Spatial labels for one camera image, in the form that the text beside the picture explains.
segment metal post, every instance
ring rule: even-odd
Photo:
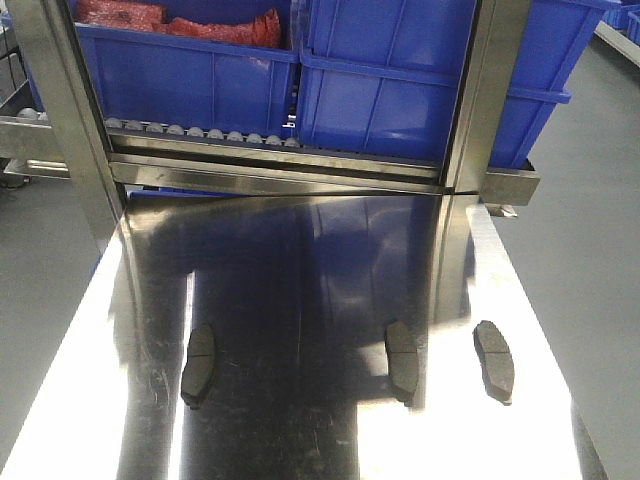
[[[475,29],[440,184],[454,193],[482,187],[531,0],[478,0]]]
[[[111,145],[67,2],[7,4],[89,226],[104,251],[123,211],[124,189],[109,169]]]

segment metal frame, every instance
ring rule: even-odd
[[[596,35],[640,67],[640,45],[636,45],[621,32],[602,21],[596,27]]]
[[[51,120],[98,248],[122,215],[124,188],[109,169],[111,146],[64,0],[7,2],[20,48]]]
[[[516,205],[526,204],[538,184],[533,171],[487,169],[530,0],[478,1],[442,168],[327,150],[107,132],[67,2],[7,3],[51,125],[0,117],[0,155],[23,160],[11,163],[15,173],[69,176],[102,246],[122,213],[122,183],[257,195],[481,193],[493,203]]]

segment gray floor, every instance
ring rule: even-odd
[[[611,480],[640,478],[640,69],[595,40],[494,222]]]
[[[0,466],[97,259],[70,182],[0,189]]]
[[[533,203],[496,223],[610,479],[637,480],[640,70],[595,41],[570,87],[531,155]],[[97,251],[64,181],[0,190],[0,225],[4,465]]]

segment stainless steel surface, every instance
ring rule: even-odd
[[[0,156],[64,163],[56,136],[46,122],[17,117],[0,117]]]
[[[307,194],[329,192],[389,191],[442,193],[443,190],[420,178],[387,180],[367,178],[340,170],[252,167],[209,163],[178,158],[149,157],[114,153],[111,168],[116,181],[139,185],[173,185],[244,194]]]
[[[108,167],[109,140],[69,7],[65,0],[9,0],[7,6],[83,210],[103,249],[125,197]]]
[[[43,160],[19,160],[14,158],[9,161],[4,172],[30,177],[71,178],[64,162],[46,162]]]
[[[483,319],[513,355],[509,407],[484,390]],[[427,394],[412,408],[388,388],[394,320],[419,347]],[[178,382],[203,323],[219,371],[190,411]],[[477,197],[146,198],[110,242],[2,478],[592,480],[581,466],[594,464]]]
[[[123,130],[109,129],[111,142],[116,152],[137,153],[175,152],[183,155],[196,155],[200,159],[215,160],[220,163],[230,161],[251,161],[254,165],[301,165],[364,173],[377,173],[419,177],[436,180],[440,167],[437,165],[410,165],[406,159],[375,156],[355,152],[312,148],[282,148],[263,144],[250,144],[216,140],[213,138],[181,138],[156,133],[124,133]]]
[[[622,32],[607,25],[605,22],[598,24],[596,27],[596,35],[640,67],[640,45],[636,45],[625,37]]]
[[[533,197],[540,175],[535,170],[489,168],[485,174],[480,196],[487,203],[528,205]]]
[[[456,193],[482,189],[530,4],[530,0],[478,2],[440,181]]]

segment blue plastic crate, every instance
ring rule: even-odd
[[[638,9],[640,9],[640,1],[622,0],[622,8],[607,10],[604,12],[602,20],[613,28],[626,30],[629,26],[629,13]]]
[[[560,90],[618,0],[534,0],[513,83]],[[459,75],[475,1],[312,0],[315,55]]]
[[[627,37],[636,45],[640,45],[640,10],[629,12]]]
[[[310,0],[315,55],[457,75],[475,0]]]
[[[458,91],[453,76],[356,64],[301,52],[298,130],[302,143],[441,162]],[[512,87],[491,165],[519,168],[567,92]]]
[[[248,22],[276,6],[288,31],[290,0],[217,0],[215,8],[206,0],[146,1],[166,5],[169,19],[200,23]],[[69,3],[73,11],[76,0]],[[105,117],[282,134],[297,52],[79,23],[76,30]],[[37,90],[34,97],[46,107]]]

